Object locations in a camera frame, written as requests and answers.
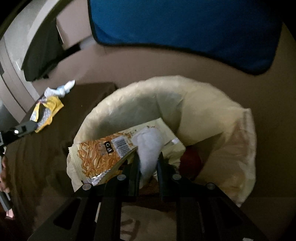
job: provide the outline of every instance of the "finger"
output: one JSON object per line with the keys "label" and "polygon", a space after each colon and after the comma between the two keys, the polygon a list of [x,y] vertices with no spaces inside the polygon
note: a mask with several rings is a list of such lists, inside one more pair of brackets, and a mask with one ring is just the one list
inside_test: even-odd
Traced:
{"label": "finger", "polygon": [[7,178],[6,176],[6,169],[2,169],[2,172],[0,173],[0,181],[5,181]]}
{"label": "finger", "polygon": [[7,166],[7,157],[4,155],[1,159],[2,166],[6,168]]}
{"label": "finger", "polygon": [[4,182],[0,182],[0,191],[4,192],[4,190],[7,188],[6,184]]}
{"label": "finger", "polygon": [[10,193],[10,189],[9,189],[9,187],[7,187],[6,189],[4,189],[4,192],[6,192],[6,193]]}

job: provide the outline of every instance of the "blue cushion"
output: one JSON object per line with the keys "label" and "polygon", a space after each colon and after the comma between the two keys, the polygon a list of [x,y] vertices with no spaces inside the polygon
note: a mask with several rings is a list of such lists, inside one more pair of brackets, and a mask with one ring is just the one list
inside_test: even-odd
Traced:
{"label": "blue cushion", "polygon": [[171,47],[251,74],[271,66],[282,25],[261,0],[89,0],[89,14],[101,44]]}

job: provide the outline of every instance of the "metal screw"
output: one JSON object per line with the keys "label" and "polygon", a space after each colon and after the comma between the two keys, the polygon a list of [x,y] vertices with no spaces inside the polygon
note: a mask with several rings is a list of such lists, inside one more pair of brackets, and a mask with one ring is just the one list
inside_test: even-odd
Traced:
{"label": "metal screw", "polygon": [[210,190],[214,190],[216,187],[216,185],[214,183],[208,183],[207,184],[207,188],[210,189]]}
{"label": "metal screw", "polygon": [[83,184],[82,189],[85,191],[91,189],[91,184],[90,183]]}
{"label": "metal screw", "polygon": [[172,176],[172,178],[173,178],[174,180],[178,181],[178,180],[180,180],[180,179],[182,178],[182,176],[181,176],[180,174],[176,173],[176,174],[174,174],[174,175]]}
{"label": "metal screw", "polygon": [[120,181],[123,181],[124,179],[126,179],[126,175],[120,174],[120,175],[117,176],[117,179],[120,180]]}

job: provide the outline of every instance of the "white tissue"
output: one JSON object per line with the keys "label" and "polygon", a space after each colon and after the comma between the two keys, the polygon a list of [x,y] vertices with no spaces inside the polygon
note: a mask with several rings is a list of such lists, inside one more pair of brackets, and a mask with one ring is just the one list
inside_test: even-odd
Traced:
{"label": "white tissue", "polygon": [[66,94],[70,92],[74,84],[75,84],[75,80],[71,80],[71,81],[68,81],[65,85],[59,86],[56,90],[48,87],[44,91],[44,96],[46,98],[50,96],[57,96],[59,98],[63,98]]}
{"label": "white tissue", "polygon": [[159,154],[164,146],[163,137],[157,128],[145,127],[137,132],[131,139],[138,146],[140,158],[140,188],[142,188],[153,175]]}

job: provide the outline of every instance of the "person's hand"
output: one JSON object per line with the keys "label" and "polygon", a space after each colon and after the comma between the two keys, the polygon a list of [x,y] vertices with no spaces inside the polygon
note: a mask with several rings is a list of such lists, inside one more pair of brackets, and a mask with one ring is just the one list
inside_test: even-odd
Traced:
{"label": "person's hand", "polygon": [[0,191],[10,192],[8,187],[8,170],[7,170],[7,157],[3,156],[1,160],[2,172],[0,173]]}

